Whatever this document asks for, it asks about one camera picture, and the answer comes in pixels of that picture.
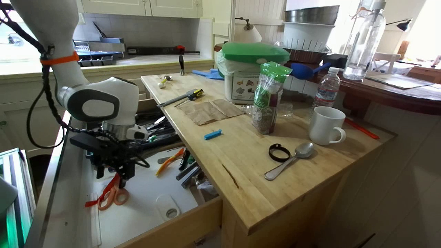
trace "metal spoon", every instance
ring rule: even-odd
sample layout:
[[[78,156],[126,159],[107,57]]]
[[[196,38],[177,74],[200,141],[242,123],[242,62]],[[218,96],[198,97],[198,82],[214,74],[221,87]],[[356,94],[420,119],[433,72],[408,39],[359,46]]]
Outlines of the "metal spoon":
[[[268,171],[265,174],[265,180],[268,181],[275,181],[286,169],[289,169],[291,164],[298,162],[298,159],[309,159],[315,153],[315,144],[312,142],[305,142],[301,147],[295,149],[295,155],[291,156],[287,162],[283,164],[278,166],[276,169]]]

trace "bottle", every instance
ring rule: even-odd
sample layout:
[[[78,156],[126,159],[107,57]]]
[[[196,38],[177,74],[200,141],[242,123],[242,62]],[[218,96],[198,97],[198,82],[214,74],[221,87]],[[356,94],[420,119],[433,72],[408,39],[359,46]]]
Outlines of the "bottle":
[[[261,65],[260,85],[253,102],[253,126],[261,134],[272,134],[278,118],[278,107],[283,96],[283,85],[291,69],[276,62]]]
[[[337,94],[341,89],[340,72],[340,68],[330,68],[329,75],[322,79],[320,86],[318,87],[315,108],[334,107]]]
[[[367,17],[357,18],[357,23],[362,24],[356,25],[359,31],[353,31],[348,45],[351,49],[344,72],[345,79],[363,80],[369,72],[386,28],[386,18],[382,14],[385,6],[385,0],[377,0]]]

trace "white coffee mug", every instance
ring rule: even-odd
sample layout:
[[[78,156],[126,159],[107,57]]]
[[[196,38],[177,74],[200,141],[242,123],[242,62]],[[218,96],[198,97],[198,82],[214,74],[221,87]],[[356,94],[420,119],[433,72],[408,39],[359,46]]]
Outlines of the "white coffee mug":
[[[331,107],[315,108],[309,138],[319,145],[341,144],[346,140],[342,130],[346,115]]]

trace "mug handle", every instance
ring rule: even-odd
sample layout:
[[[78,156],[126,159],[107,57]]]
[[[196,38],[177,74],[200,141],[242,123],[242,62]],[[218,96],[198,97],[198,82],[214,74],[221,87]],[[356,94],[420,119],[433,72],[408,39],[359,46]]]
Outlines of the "mug handle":
[[[334,127],[334,130],[341,134],[341,138],[340,138],[340,140],[333,140],[333,141],[330,141],[330,144],[341,144],[342,141],[346,140],[346,133],[345,133],[344,129],[341,129],[341,127]]]

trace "cabinet door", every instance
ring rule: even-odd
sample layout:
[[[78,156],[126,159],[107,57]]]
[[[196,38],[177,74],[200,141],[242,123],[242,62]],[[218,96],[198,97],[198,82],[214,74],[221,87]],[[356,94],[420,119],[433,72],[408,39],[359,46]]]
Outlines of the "cabinet door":
[[[154,17],[200,18],[202,0],[151,0]]]
[[[152,16],[149,0],[82,0],[85,13]]]

